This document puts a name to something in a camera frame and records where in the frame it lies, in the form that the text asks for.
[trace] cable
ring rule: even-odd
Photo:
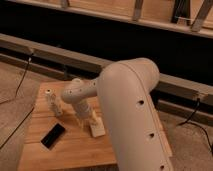
[[[195,110],[192,112],[192,114],[184,121],[184,122],[181,122],[178,124],[178,126],[182,126],[184,124],[191,124],[191,125],[194,125],[194,126],[197,126],[198,128],[202,129],[202,131],[205,133],[206,135],[206,139],[207,139],[207,142],[208,142],[208,145],[210,147],[210,151],[211,151],[211,154],[213,156],[213,143],[210,142],[210,139],[209,139],[209,135],[208,135],[208,132],[206,131],[205,128],[203,128],[201,125],[199,124],[196,124],[194,122],[190,122],[190,120],[192,119],[192,117],[196,114],[198,108],[200,107],[200,98],[197,99],[197,104],[196,104],[196,107],[195,107]]]
[[[27,64],[26,64],[25,69],[24,69],[24,74],[22,75],[22,78],[21,78],[21,80],[20,80],[20,82],[19,82],[19,84],[18,84],[18,86],[17,86],[17,88],[16,88],[14,97],[11,98],[11,99],[7,99],[7,100],[5,100],[5,101],[0,102],[0,105],[5,104],[5,103],[8,103],[8,102],[11,102],[11,101],[13,101],[13,100],[16,99],[16,97],[17,97],[17,95],[18,95],[18,91],[19,91],[19,89],[20,89],[20,87],[21,87],[21,85],[22,85],[22,82],[24,81],[25,75],[26,75],[26,73],[27,73],[27,71],[28,71],[28,68],[29,68],[29,65],[30,65],[30,62],[31,62],[31,56],[32,56],[32,55],[33,55],[33,54],[30,55],[30,57],[29,57],[29,59],[28,59],[28,61],[27,61]]]
[[[211,151],[212,156],[213,156],[213,143],[211,144],[210,139],[209,139],[209,135],[208,135],[208,132],[206,131],[206,129],[204,129],[202,126],[200,126],[199,124],[196,124],[196,123],[194,123],[194,122],[187,122],[187,124],[191,124],[191,125],[197,126],[197,127],[199,127],[200,129],[203,130],[203,132],[204,132],[205,135],[206,135],[206,139],[207,139],[207,141],[208,141],[208,145],[209,145],[209,147],[210,147],[210,151]]]
[[[197,104],[196,104],[196,107],[195,107],[195,110],[194,112],[192,112],[192,114],[184,121],[184,122],[181,122],[179,123],[178,125],[184,125],[186,124],[189,120],[192,119],[192,117],[196,114],[198,108],[200,107],[200,98],[197,98]]]
[[[23,122],[28,118],[28,116],[33,112],[34,107],[30,110],[30,112],[27,113],[27,115],[24,117],[24,119],[19,123],[19,125],[16,127],[16,129],[10,134],[10,136],[5,140],[5,142],[0,146],[0,150],[5,146],[5,144],[10,140],[10,138],[15,134],[15,132],[19,129],[19,127],[23,124]]]

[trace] black smartphone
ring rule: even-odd
[[[56,124],[48,133],[47,135],[41,140],[41,143],[50,148],[52,144],[57,140],[57,138],[65,132],[65,128],[60,124]]]

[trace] metal rail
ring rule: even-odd
[[[28,55],[33,53],[37,58],[94,73],[100,73],[104,67],[113,62],[5,34],[0,34],[0,47]],[[213,106],[213,86],[210,85],[160,74],[160,83],[156,90],[194,101],[202,97],[204,104]]]

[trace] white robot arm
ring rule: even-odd
[[[97,95],[120,171],[173,170],[149,95],[158,81],[157,66],[138,58],[107,66],[89,83],[75,79],[62,92],[81,118],[92,110],[85,99]]]

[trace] wooden board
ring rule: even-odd
[[[170,22],[174,0],[144,0],[141,19]]]
[[[60,0],[34,0],[60,4]],[[69,0],[71,7],[122,16],[133,16],[135,0]],[[174,0],[143,0],[141,18],[152,21],[170,22]]]
[[[193,23],[194,19],[196,18],[200,7],[203,3],[203,0],[192,0],[191,1],[191,22]],[[210,10],[203,27],[213,29],[213,8]]]
[[[59,95],[65,84],[41,84],[18,170],[39,171],[116,164],[108,135],[92,138],[89,127],[82,130],[71,105],[62,103],[64,115],[59,118],[54,117],[48,109],[45,90],[52,89]],[[89,103],[100,115],[97,98],[89,99]],[[66,133],[49,150],[40,141],[56,123],[63,125]]]

